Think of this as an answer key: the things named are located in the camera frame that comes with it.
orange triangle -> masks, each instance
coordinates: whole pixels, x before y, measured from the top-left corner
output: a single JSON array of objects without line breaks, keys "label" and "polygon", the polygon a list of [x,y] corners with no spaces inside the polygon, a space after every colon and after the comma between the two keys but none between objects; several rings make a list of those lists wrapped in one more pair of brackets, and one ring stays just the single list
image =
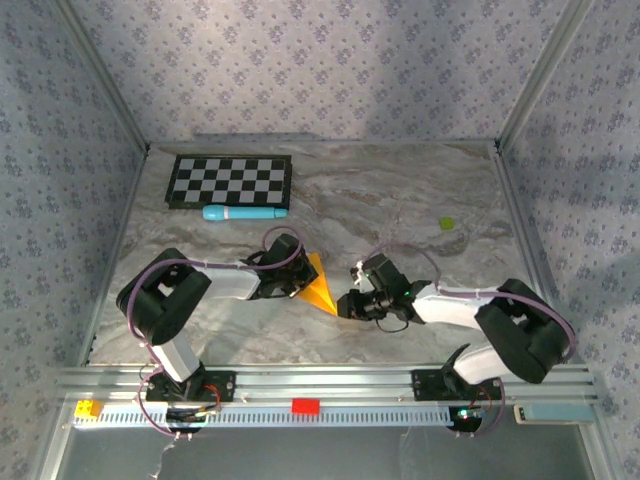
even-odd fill
[{"label": "orange triangle", "polygon": [[331,297],[327,276],[324,274],[324,268],[322,268],[322,262],[320,261],[320,254],[310,253],[309,261],[311,265],[313,265],[313,268],[316,269],[318,278],[296,296],[331,315],[337,315],[338,308]]}]

floral wallpaper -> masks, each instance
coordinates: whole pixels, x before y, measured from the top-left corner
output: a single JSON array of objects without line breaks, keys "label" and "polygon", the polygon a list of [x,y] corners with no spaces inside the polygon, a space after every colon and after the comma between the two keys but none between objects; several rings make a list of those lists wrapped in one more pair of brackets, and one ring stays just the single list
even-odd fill
[{"label": "floral wallpaper", "polygon": [[46,2],[0,2],[0,478],[74,365],[140,154]]},{"label": "floral wallpaper", "polygon": [[71,3],[148,141],[494,138],[565,5]]},{"label": "floral wallpaper", "polygon": [[640,6],[596,0],[507,153],[579,353],[640,478]]}]

wire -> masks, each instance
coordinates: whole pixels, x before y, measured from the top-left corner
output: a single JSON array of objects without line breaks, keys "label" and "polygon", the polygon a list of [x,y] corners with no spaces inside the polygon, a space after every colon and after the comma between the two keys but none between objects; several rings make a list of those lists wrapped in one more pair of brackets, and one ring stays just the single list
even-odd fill
[{"label": "wire", "polygon": [[404,325],[400,328],[398,328],[397,330],[387,330],[386,328],[382,328],[380,326],[380,319],[376,318],[376,325],[378,326],[378,328],[380,330],[382,330],[384,333],[399,333],[399,332],[403,332],[405,331],[407,328],[409,328],[409,322],[405,321]]},{"label": "wire", "polygon": [[502,379],[498,378],[497,381],[500,383],[500,410],[498,410],[498,414],[496,415],[496,417],[493,419],[493,422],[491,422],[491,425],[489,425],[486,428],[480,429],[476,432],[470,433],[468,435],[464,435],[464,436],[468,436],[468,437],[481,437],[483,435],[487,435],[489,433],[491,433],[492,431],[494,431],[498,425],[500,424],[500,422],[502,421],[502,417],[504,417],[504,413],[506,411],[506,407],[507,407],[507,396],[504,393],[504,382],[502,381]]},{"label": "wire", "polygon": [[149,415],[149,412],[147,412],[147,409],[144,406],[144,403],[142,402],[142,387],[144,386],[145,383],[147,383],[151,377],[153,377],[154,375],[157,375],[159,373],[162,373],[164,371],[164,368],[162,368],[162,366],[159,366],[158,368],[156,368],[153,372],[151,372],[150,374],[148,374],[146,377],[144,377],[142,379],[142,381],[140,382],[140,385],[138,385],[138,392],[136,393],[136,396],[138,398],[138,405],[140,405],[140,410],[142,411],[142,414],[144,415],[144,418],[147,419],[147,421],[151,424],[151,426],[156,429],[158,432],[162,433],[163,435],[166,435],[168,437],[175,437],[176,434],[165,429],[162,428],[160,425],[158,425],[153,418],[151,418],[151,415]]},{"label": "wire", "polygon": [[497,292],[497,291],[496,292],[478,292],[475,290],[469,291],[469,292],[451,292],[451,291],[445,290],[444,288],[441,288],[440,279],[442,278],[442,270],[440,269],[436,261],[431,257],[431,255],[429,255],[429,253],[423,248],[416,247],[415,245],[411,245],[409,243],[395,243],[395,242],[383,243],[382,245],[379,245],[378,247],[374,248],[369,253],[369,255],[367,255],[367,257],[363,260],[363,263],[369,260],[373,255],[375,255],[376,253],[378,253],[379,251],[381,251],[386,247],[408,248],[410,250],[418,252],[423,257],[425,257],[436,271],[436,276],[433,280],[433,285],[435,286],[436,290],[444,296],[453,297],[453,298],[495,298],[495,297],[506,298],[509,300],[515,300],[516,302],[524,303],[525,305],[533,307],[536,310],[539,310],[547,314],[548,316],[553,318],[553,320],[555,320],[558,323],[558,325],[560,325],[562,330],[564,330],[564,333],[567,336],[567,339],[569,340],[569,349],[567,350],[567,353],[564,355],[563,361],[566,362],[567,360],[569,360],[569,358],[571,358],[573,354],[576,352],[576,346],[577,346],[576,334],[573,331],[573,328],[571,327],[571,325],[569,325],[569,322],[567,322],[558,312],[556,312],[555,310],[553,310],[552,308],[550,308],[549,306],[543,303],[537,302],[527,297],[523,297],[522,295],[516,295],[514,293],[508,293],[508,292]]},{"label": "wire", "polygon": [[[151,355],[151,357],[154,359],[154,361],[158,365],[158,367],[153,372],[151,372],[145,378],[142,379],[142,381],[140,382],[140,385],[138,386],[138,391],[137,391],[136,397],[138,399],[138,404],[140,405],[140,410],[142,411],[142,414],[144,415],[144,417],[147,419],[147,421],[151,424],[151,426],[155,430],[157,430],[158,432],[162,433],[163,435],[167,435],[167,436],[170,436],[170,437],[174,437],[175,436],[174,433],[170,432],[169,430],[166,430],[166,429],[162,428],[160,425],[158,425],[151,418],[151,415],[149,415],[149,413],[147,412],[147,410],[144,407],[144,404],[142,402],[142,388],[143,388],[144,384],[147,383],[149,381],[149,379],[151,377],[153,377],[154,375],[163,373],[165,371],[164,367],[162,366],[162,362],[160,361],[158,356],[155,354],[155,352],[151,348],[151,345],[149,344],[149,342],[147,342],[147,340],[144,338],[144,336],[140,332],[137,331],[137,329],[135,328],[135,325],[133,324],[133,306],[135,304],[136,297],[138,296],[138,294],[140,293],[140,290],[142,289],[142,285],[151,276],[151,274],[153,272],[155,272],[156,270],[159,270],[160,268],[164,268],[164,267],[168,267],[168,266],[173,266],[173,265],[192,265],[192,266],[201,267],[201,268],[212,268],[212,269],[223,269],[223,270],[253,270],[253,271],[272,270],[272,269],[275,269],[275,268],[283,267],[283,266],[291,263],[292,261],[294,261],[297,258],[297,256],[300,254],[300,252],[302,251],[302,240],[301,240],[300,233],[294,227],[290,227],[288,225],[277,225],[277,226],[275,226],[273,228],[270,228],[269,230],[267,230],[264,233],[264,235],[262,237],[262,248],[263,248],[263,250],[265,250],[265,251],[267,250],[267,248],[266,248],[267,237],[272,232],[274,232],[276,230],[289,230],[289,231],[293,232],[293,234],[295,235],[296,239],[298,240],[298,246],[296,247],[294,252],[289,257],[287,257],[286,259],[282,260],[281,262],[277,262],[277,263],[274,263],[274,264],[271,264],[271,265],[259,266],[259,265],[236,265],[236,264],[227,264],[227,263],[212,263],[212,264],[210,264],[210,263],[207,263],[207,262],[202,262],[202,261],[198,261],[198,260],[190,260],[190,259],[162,260],[162,261],[150,266],[147,270],[145,270],[144,273],[142,275],[140,275],[140,278],[138,279],[138,281],[134,285],[133,289],[131,290],[131,294],[129,295],[129,301],[127,303],[127,326],[129,328],[129,331],[131,332],[131,334],[136,339],[142,341],[142,346],[144,346],[149,351],[149,354]],[[221,405],[220,392],[218,392],[217,389],[212,390],[212,391],[216,394],[216,399],[218,400],[218,405]]]},{"label": "wire", "polygon": [[204,388],[213,392],[213,394],[216,396],[216,403],[210,407],[207,407],[204,411],[210,411],[213,408],[217,408],[218,412],[222,410],[222,397],[220,396],[220,391],[218,390],[218,388],[215,385],[209,384],[205,385]]},{"label": "wire", "polygon": [[476,385],[476,386],[478,387],[476,390],[476,397],[473,399],[473,402],[471,402],[467,408],[473,408],[476,402],[480,400],[480,394],[484,393],[485,397],[487,397],[487,399],[489,400],[489,406],[486,409],[484,408],[482,409],[486,413],[489,410],[491,410],[491,407],[493,406],[493,400],[491,399],[491,395],[489,395],[489,390],[484,388],[482,385]]},{"label": "wire", "polygon": [[140,378],[140,381],[144,380],[144,377],[142,376],[142,370],[147,368],[149,365],[151,365],[151,364],[149,362],[147,362],[147,363],[145,363],[144,365],[142,365],[140,367],[140,370],[138,370],[138,378]]}]

marble surface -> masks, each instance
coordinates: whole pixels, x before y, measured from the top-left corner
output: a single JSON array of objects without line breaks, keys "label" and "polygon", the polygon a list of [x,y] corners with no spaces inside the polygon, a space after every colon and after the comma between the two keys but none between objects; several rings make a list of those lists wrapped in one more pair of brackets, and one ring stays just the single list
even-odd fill
[{"label": "marble surface", "polygon": [[[115,298],[157,254],[177,247],[187,257],[232,262],[260,249],[276,223],[297,227],[308,252],[320,252],[334,298],[351,286],[349,268],[375,245],[398,241],[428,249],[443,282],[480,287],[509,277],[528,280],[490,160],[440,144],[284,144],[209,148],[210,153],[290,153],[290,216],[280,220],[208,223],[200,211],[169,211],[164,194],[174,155],[152,148],[129,219],[92,364],[144,363]],[[453,230],[438,219],[453,217]],[[409,251],[386,252],[409,280],[429,279],[426,261]],[[446,324],[389,335],[373,322],[331,316],[300,299],[242,302],[215,299],[215,284],[185,327],[206,364],[441,362],[482,335]],[[386,328],[400,327],[393,318]]]}]

small green object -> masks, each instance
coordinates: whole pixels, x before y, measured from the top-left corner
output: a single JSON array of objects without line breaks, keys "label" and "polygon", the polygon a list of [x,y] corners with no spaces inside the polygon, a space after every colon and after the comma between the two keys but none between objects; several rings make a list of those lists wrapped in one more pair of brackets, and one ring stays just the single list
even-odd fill
[{"label": "small green object", "polygon": [[440,230],[453,230],[453,218],[440,217]]}]

